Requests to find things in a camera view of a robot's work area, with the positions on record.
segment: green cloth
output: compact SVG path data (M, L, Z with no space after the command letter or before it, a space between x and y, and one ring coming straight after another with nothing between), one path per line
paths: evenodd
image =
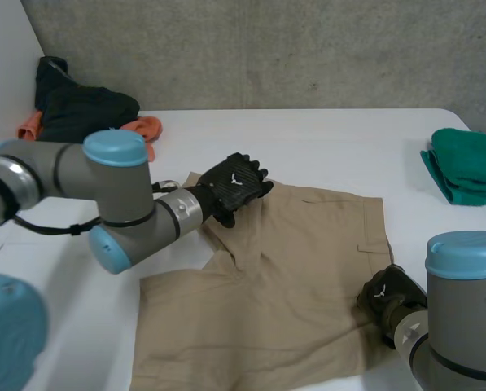
M486 134L440 129L430 151L421 151L425 166L451 204L486 205Z

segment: orange towel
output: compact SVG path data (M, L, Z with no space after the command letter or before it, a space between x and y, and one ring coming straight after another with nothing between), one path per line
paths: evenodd
M16 137L27 141L34 141L43 131L40 124L42 112L35 112L26 122L16 130ZM123 130L132 130L143 136L145 139L145 148L148 153L148 161L154 161L155 153L152 142L156 141L163 130L161 121L154 116L140 116L136 121L129 122L121 126Z
M161 121L154 116L140 116L136 121L121 126L120 129L132 130L139 133L145 139L145 148L148 153L148 161L154 161L155 153L152 142L156 141L163 130Z
M36 140L43 131L43 127L40 125L41 118L42 112L35 112L26 122L18 127L16 137L28 141Z

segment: white table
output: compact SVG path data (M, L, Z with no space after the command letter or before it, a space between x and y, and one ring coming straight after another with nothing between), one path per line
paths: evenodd
M426 287L426 242L446 231L486 230L486 207L451 206L419 152L444 127L467 130L440 109L247 110L145 112L164 132L155 143L152 181L184 181L232 152L249 153L280 182L350 191L384 200L396 263ZM54 219L55 210L63 215ZM24 216L68 226L96 214L94 203L48 199ZM101 269L86 237L47 237L17 226L0 228L0 272L37 286L51 313L50 343L27 390L125 391L129 387L138 312L138 279L201 268L212 251L191 233L121 275ZM417 390L394 354L363 376L304 390Z

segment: beige garment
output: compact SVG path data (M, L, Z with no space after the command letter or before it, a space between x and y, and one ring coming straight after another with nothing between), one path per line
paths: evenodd
M142 280L131 391L287 390L385 357L355 305L391 263L381 199L275 183L235 221L204 225L203 270Z

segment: wall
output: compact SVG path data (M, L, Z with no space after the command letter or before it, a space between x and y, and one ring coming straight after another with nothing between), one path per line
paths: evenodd
M447 108L486 131L486 0L22 0L143 109Z
M20 0L0 1L0 141L33 112L34 76L42 49Z

